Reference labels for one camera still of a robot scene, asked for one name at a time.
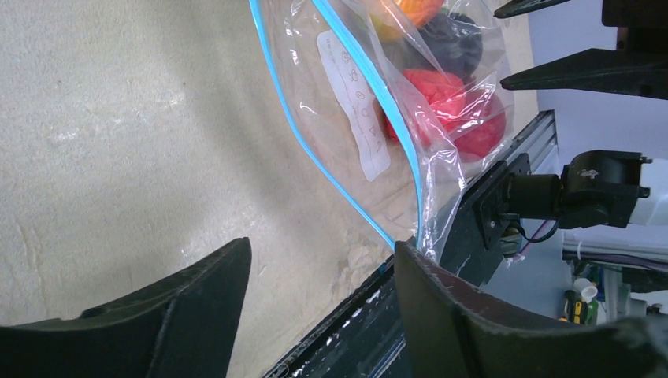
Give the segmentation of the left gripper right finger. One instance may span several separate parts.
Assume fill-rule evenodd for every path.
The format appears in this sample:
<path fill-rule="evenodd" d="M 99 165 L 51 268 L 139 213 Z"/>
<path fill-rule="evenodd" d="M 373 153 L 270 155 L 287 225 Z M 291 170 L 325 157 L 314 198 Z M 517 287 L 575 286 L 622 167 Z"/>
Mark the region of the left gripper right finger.
<path fill-rule="evenodd" d="M 667 319 L 586 326 L 511 305 L 398 242 L 395 283 L 416 377 L 664 377 Z"/>

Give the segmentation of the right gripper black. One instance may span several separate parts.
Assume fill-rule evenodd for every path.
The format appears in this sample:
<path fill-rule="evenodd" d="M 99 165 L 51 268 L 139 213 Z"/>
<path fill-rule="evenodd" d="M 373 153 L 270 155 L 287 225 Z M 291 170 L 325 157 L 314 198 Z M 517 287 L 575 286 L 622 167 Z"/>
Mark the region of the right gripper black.
<path fill-rule="evenodd" d="M 507 19 L 568 1 L 511 0 L 496 9 L 494 16 Z M 509 91 L 571 89 L 666 100 L 667 56 L 647 53 L 667 52 L 667 1 L 604 0 L 602 23 L 618 29 L 618 50 L 584 50 L 508 76 L 500 81 L 502 87 Z"/>

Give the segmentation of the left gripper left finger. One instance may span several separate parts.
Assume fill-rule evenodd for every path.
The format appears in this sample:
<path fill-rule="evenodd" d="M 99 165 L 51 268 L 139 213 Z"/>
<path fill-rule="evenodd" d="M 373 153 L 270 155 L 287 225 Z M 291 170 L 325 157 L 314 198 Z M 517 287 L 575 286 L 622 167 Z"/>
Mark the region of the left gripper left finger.
<path fill-rule="evenodd" d="M 251 270 L 248 238 L 71 320 L 1 329 L 4 377 L 224 377 Z"/>

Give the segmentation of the orange fake carrot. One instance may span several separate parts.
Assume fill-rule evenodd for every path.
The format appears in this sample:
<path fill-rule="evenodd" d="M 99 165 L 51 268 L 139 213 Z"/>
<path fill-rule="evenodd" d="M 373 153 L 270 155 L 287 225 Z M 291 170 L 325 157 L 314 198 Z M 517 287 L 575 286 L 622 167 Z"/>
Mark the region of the orange fake carrot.
<path fill-rule="evenodd" d="M 381 42 L 403 37 L 403 18 L 415 28 L 425 26 L 441 11 L 444 0 L 368 1 L 371 21 Z"/>

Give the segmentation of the red fake tomato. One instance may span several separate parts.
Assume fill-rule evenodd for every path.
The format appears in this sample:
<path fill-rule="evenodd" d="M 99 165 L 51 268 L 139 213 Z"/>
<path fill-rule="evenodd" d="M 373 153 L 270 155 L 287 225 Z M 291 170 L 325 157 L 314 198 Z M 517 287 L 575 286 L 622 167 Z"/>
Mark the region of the red fake tomato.
<path fill-rule="evenodd" d="M 426 150 L 443 145 L 466 107 L 462 79 L 450 72 L 405 69 L 398 82 L 397 107 L 414 139 Z"/>

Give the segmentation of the clear zip top bag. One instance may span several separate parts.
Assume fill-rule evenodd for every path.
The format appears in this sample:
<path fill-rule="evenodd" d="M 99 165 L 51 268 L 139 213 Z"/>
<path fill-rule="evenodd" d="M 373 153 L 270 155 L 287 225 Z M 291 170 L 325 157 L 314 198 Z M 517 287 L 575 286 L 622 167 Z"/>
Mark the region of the clear zip top bag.
<path fill-rule="evenodd" d="M 514 100 L 500 86 L 509 68 L 502 29 L 484 1 L 445 1 L 441 9 L 480 27 L 482 58 L 462 81 L 466 94 L 498 95 L 507 118 L 501 143 L 466 163 L 455 129 L 426 150 L 409 133 L 397 107 L 403 70 L 446 71 L 406 18 L 401 39 L 381 42 L 367 2 L 252 1 L 250 10 L 301 147 L 387 244 L 414 239 L 436 259 L 454 222 L 438 220 L 438 212 L 492 163 L 513 130 Z"/>

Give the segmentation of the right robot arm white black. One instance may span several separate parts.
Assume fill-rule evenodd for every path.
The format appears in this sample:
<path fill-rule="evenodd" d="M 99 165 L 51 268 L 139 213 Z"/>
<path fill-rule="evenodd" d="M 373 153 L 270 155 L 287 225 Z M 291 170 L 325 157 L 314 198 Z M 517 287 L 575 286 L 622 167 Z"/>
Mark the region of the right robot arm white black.
<path fill-rule="evenodd" d="M 664 100 L 667 97 L 667 4 L 605 1 L 602 22 L 620 28 L 614 50 L 588 49 L 503 79 L 511 91 L 570 89 Z M 518 225 L 552 221 L 555 228 L 667 222 L 667 162 L 639 152 L 590 150 L 561 175 L 506 170 L 480 214 Z"/>

